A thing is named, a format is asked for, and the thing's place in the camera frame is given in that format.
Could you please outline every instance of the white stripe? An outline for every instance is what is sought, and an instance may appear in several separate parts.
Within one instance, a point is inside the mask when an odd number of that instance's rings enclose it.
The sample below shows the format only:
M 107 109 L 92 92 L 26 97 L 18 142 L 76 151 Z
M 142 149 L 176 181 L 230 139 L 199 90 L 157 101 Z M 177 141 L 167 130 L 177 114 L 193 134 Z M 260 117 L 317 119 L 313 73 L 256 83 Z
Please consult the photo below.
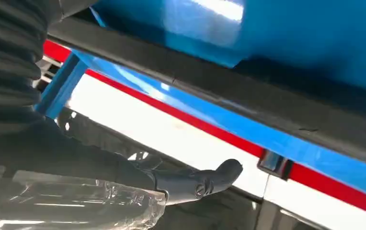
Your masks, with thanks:
M 45 77 L 45 76 L 41 76 L 41 80 L 44 80 L 46 81 L 47 83 L 50 83 L 52 81 L 52 79 L 48 78 L 48 77 Z
M 235 186 L 262 197 L 268 175 L 256 168 L 259 158 L 187 124 L 116 88 L 84 75 L 71 109 L 198 169 L 216 169 L 229 158 L 244 171 Z
M 264 198 L 331 230 L 366 229 L 366 211 L 293 180 L 270 176 Z
M 52 59 L 52 58 L 50 58 L 46 55 L 44 55 L 42 59 L 49 62 L 50 64 L 53 64 L 53 65 L 59 67 L 59 68 L 62 67 L 62 63 L 60 63 L 58 61 L 55 61 L 54 59 Z

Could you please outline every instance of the plastic wrap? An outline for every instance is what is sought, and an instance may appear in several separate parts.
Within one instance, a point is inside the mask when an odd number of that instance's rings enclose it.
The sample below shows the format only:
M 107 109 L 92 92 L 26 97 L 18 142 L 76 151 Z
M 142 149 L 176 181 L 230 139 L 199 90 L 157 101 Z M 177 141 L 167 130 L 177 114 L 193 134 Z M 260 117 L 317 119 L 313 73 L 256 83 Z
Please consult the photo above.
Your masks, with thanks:
M 0 166 L 0 230 L 145 230 L 165 204 L 163 193 Z

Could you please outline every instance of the red stripe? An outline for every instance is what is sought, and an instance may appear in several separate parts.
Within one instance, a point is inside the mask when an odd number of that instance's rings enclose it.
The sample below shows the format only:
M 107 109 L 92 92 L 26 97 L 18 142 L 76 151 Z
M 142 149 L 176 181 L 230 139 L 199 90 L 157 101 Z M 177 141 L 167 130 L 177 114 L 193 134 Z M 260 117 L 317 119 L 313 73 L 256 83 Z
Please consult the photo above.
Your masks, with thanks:
M 290 172 L 290 179 L 342 200 L 355 207 L 366 210 L 365 193 L 348 187 L 341 182 L 335 181 L 330 177 L 324 176 L 302 165 L 293 165 L 292 171 Z
M 165 104 L 161 101 L 158 101 L 146 94 L 143 94 L 139 91 L 136 91 L 134 89 L 131 89 L 123 84 L 120 84 L 112 79 L 109 79 L 106 76 L 103 76 L 99 73 L 96 73 L 92 70 L 87 70 L 86 74 L 94 77 L 95 79 L 98 79 L 101 82 L 106 83 L 107 85 L 110 85 L 114 88 L 117 88 L 118 90 L 125 92 L 161 111 L 164 111 L 167 114 L 170 114 L 188 124 L 193 125 L 194 127 L 201 129 L 202 131 L 209 133 L 233 146 L 236 146 L 252 155 L 255 155 L 257 157 L 261 157 L 263 149 L 255 144 L 250 143 L 247 140 L 244 140 L 238 136 L 235 136 L 221 128 L 215 127 L 203 120 L 198 119 L 197 117 L 194 117 L 190 114 L 187 114 L 185 112 L 182 112 L 168 104 Z
M 70 53 L 71 53 L 70 50 L 54 42 L 47 40 L 44 43 L 44 54 L 46 56 L 56 59 L 57 61 L 65 62 Z
M 56 45 L 55 43 L 47 41 L 48 45 L 45 44 L 45 54 L 50 57 L 55 58 L 59 61 L 66 60 L 67 56 L 70 54 L 70 51 L 65 49 L 62 46 Z M 215 127 L 207 122 L 204 122 L 194 116 L 191 116 L 185 112 L 182 112 L 174 107 L 171 107 L 163 102 L 160 102 L 154 98 L 151 98 L 141 92 L 138 92 L 134 89 L 128 88 L 114 80 L 111 80 L 99 73 L 96 73 L 92 70 L 87 70 L 86 72 L 90 76 L 117 88 L 120 91 L 123 91 L 147 104 L 162 110 L 184 122 L 187 122 L 198 129 L 201 129 L 217 138 L 220 138 L 223 141 L 226 141 L 237 148 L 240 148 L 246 152 L 251 153 L 257 157 L 261 157 L 263 149 L 259 146 L 256 146 L 247 140 L 244 140 L 238 136 L 235 136 L 225 130 L 222 130 L 218 127 Z M 290 178 L 294 181 L 297 181 L 301 184 L 304 184 L 308 187 L 316 189 L 320 192 L 328 194 L 336 199 L 342 200 L 348 204 L 356 206 L 360 209 L 366 210 L 366 194 L 362 193 L 356 189 L 348 187 L 343 183 L 335 181 L 327 176 L 324 176 L 318 172 L 315 172 L 311 169 L 308 169 L 302 165 L 294 164 L 292 171 L 290 173 Z

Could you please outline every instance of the blue paint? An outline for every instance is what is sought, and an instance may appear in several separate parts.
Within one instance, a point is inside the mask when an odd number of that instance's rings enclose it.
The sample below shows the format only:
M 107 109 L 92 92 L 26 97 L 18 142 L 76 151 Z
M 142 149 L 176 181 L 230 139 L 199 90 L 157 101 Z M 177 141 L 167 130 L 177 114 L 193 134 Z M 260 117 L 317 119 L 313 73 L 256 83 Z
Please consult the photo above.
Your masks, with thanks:
M 56 73 L 53 80 L 48 84 L 46 89 L 44 90 L 42 94 L 42 102 L 40 104 L 37 104 L 35 106 L 35 110 L 41 110 L 41 104 L 45 102 L 45 100 L 51 100 L 53 97 L 53 100 L 51 102 L 48 102 L 48 104 L 44 104 L 43 106 L 48 106 L 47 110 L 45 112 L 45 116 L 50 117 L 52 119 L 55 119 L 60 111 L 62 111 L 63 106 L 65 106 L 66 102 L 70 99 L 71 93 L 73 92 L 74 88 L 76 87 L 77 83 L 79 83 L 81 77 L 85 73 L 87 69 L 87 65 L 79 61 L 76 66 L 73 66 L 69 62 L 70 59 L 74 58 L 74 54 L 71 54 L 63 64 L 63 66 L 59 69 L 59 71 Z M 69 74 L 67 78 L 68 68 L 72 68 L 71 73 Z M 67 80 L 62 84 L 62 78 L 67 78 Z M 53 95 L 53 88 L 60 87 L 59 92 L 56 95 Z
M 111 28 L 230 68 L 262 56 L 366 88 L 363 0 L 101 0 L 94 8 Z
M 95 11 L 93 7 L 90 7 L 90 11 L 93 14 L 94 18 L 97 20 L 99 26 L 108 27 L 107 23 L 104 22 L 104 20 L 100 17 L 99 13 Z
M 252 143 L 366 193 L 366 164 L 298 139 L 165 85 L 153 78 L 74 51 L 91 69 Z

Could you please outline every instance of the black flexible hose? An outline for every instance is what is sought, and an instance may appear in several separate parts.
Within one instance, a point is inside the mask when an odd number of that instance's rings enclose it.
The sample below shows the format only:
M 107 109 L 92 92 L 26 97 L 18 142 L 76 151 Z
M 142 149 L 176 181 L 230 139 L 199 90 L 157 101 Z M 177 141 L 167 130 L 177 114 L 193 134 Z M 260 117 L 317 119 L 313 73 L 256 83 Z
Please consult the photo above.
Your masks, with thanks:
M 34 111 L 48 26 L 96 0 L 0 0 L 0 165 L 154 189 L 154 181 L 125 158 L 64 136 Z

